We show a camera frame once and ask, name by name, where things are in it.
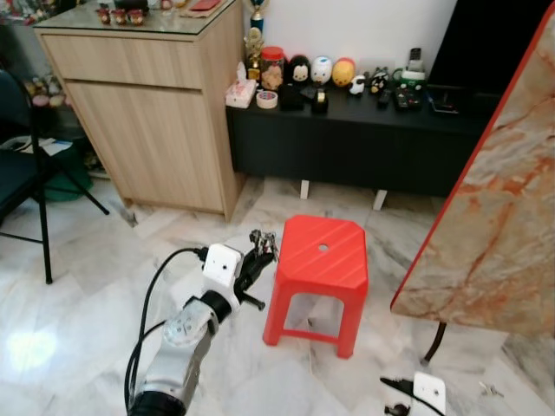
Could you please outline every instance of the wooden cabinet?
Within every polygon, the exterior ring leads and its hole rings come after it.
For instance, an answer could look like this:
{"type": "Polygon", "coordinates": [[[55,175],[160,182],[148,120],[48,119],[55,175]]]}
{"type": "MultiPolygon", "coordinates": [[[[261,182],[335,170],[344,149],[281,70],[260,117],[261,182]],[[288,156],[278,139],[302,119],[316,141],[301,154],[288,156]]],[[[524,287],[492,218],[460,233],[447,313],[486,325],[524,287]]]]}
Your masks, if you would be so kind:
{"type": "MultiPolygon", "coordinates": [[[[243,27],[241,2],[226,4],[196,36],[59,23],[36,28],[126,201],[231,217],[243,178],[232,168],[225,90],[242,58],[243,27]]],[[[77,17],[94,13],[80,7],[77,17]]]]}

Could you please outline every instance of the white wall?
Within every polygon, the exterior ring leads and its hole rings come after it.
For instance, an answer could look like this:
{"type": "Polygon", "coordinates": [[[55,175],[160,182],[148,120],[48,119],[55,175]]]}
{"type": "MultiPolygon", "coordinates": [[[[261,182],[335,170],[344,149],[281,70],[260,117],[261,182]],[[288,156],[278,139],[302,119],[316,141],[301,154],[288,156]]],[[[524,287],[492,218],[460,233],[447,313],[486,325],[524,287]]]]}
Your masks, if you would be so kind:
{"type": "MultiPolygon", "coordinates": [[[[291,57],[348,56],[359,70],[377,64],[404,66],[411,48],[422,48],[429,71],[456,0],[271,0],[264,40],[291,57]]],[[[248,27],[245,12],[245,24],[248,27]]]]}

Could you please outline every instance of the black television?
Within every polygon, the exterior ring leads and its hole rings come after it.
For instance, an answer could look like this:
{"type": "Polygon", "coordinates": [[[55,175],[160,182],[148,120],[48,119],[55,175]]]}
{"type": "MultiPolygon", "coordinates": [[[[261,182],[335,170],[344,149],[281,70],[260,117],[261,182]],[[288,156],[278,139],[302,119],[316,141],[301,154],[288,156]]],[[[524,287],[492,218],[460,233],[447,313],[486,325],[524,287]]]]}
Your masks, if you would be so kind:
{"type": "Polygon", "coordinates": [[[458,0],[428,85],[499,99],[551,2],[458,0]]]}

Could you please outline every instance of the marble floor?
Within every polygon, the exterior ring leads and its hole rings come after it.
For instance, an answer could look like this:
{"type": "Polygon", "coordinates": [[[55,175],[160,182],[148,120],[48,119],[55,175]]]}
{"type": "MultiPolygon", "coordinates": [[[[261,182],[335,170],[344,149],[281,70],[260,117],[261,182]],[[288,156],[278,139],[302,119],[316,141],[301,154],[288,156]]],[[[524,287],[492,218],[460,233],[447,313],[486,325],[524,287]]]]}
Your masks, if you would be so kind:
{"type": "MultiPolygon", "coordinates": [[[[173,250],[222,242],[249,249],[254,228],[282,236],[285,219],[308,213],[356,221],[366,230],[370,292],[355,353],[340,360],[328,344],[261,340],[267,311],[245,305],[220,328],[201,368],[188,414],[220,416],[377,416],[407,398],[381,375],[412,378],[415,370],[447,384],[449,416],[546,416],[555,409],[553,340],[526,339],[450,326],[430,366],[420,357],[436,324],[391,315],[389,303],[439,212],[442,200],[390,193],[372,211],[371,190],[249,179],[230,223],[221,216],[133,206],[125,209],[109,181],[93,193],[104,217],[86,199],[48,205],[54,284],[44,284],[41,246],[0,239],[0,414],[123,415],[123,374],[154,270],[173,250]],[[504,397],[481,394],[480,382],[504,397]]],[[[39,232],[33,201],[7,217],[2,230],[39,232]]],[[[272,265],[252,294],[268,301],[272,265]]],[[[148,322],[177,310],[201,285],[199,263],[183,255],[153,293],[148,322]]],[[[329,298],[298,296],[288,326],[336,331],[341,306],[329,298]]],[[[140,371],[160,335],[145,345],[140,371]]]]}

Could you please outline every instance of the black chair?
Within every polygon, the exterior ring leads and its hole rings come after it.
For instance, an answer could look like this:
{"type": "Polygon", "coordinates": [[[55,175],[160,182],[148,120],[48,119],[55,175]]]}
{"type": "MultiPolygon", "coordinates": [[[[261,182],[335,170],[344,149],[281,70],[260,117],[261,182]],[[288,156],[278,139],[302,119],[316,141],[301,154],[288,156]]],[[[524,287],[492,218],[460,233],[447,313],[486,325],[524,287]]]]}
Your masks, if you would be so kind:
{"type": "Polygon", "coordinates": [[[0,150],[0,225],[3,218],[15,210],[27,198],[39,204],[42,239],[21,237],[5,232],[0,236],[42,244],[46,284],[52,283],[50,268],[49,231],[46,221],[46,182],[55,174],[63,172],[79,190],[54,188],[57,191],[84,194],[105,214],[109,212],[60,164],[48,156],[38,144],[35,109],[29,93],[12,74],[0,69],[0,144],[22,134],[30,134],[33,153],[0,150]]]}

